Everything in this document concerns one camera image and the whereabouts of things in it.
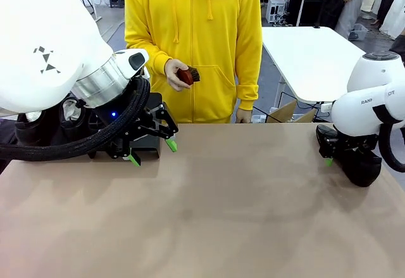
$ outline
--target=gray pants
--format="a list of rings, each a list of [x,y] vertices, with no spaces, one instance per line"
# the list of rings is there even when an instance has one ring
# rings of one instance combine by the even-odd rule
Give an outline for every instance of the gray pants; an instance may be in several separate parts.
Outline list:
[[[353,30],[354,24],[360,16],[362,3],[363,0],[350,0],[344,5],[343,11],[337,21],[335,31],[345,39],[349,38],[350,31]]]

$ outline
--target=brown tabletop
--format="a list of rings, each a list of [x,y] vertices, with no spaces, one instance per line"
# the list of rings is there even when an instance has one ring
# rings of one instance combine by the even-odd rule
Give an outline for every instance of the brown tabletop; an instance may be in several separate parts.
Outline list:
[[[141,167],[13,161],[0,277],[405,277],[405,195],[352,185],[315,124],[181,125]]]

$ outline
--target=brush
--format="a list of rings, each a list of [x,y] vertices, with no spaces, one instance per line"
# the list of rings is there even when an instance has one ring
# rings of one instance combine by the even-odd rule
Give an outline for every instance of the brush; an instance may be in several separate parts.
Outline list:
[[[198,73],[198,70],[191,66],[189,66],[188,70],[179,69],[176,75],[182,82],[185,82],[187,85],[192,85],[195,82],[200,81],[200,74]]]

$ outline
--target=hoodie zipper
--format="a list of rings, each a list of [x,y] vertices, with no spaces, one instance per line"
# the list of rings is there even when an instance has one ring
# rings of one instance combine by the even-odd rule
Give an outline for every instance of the hoodie zipper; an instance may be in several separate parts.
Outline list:
[[[191,65],[194,66],[194,62],[193,62],[193,57],[194,57],[194,52],[193,52],[193,38],[194,38],[194,15],[193,15],[193,7],[194,4],[194,0],[191,0]],[[194,87],[191,86],[191,122],[194,123]]]

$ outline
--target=person in yellow hoodie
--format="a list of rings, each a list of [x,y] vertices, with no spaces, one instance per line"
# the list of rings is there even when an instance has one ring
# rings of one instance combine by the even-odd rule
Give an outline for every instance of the person in yellow hoodie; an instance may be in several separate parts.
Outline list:
[[[258,98],[260,0],[125,0],[128,48],[149,53],[151,90],[178,123],[250,123]],[[198,69],[188,86],[178,69]]]

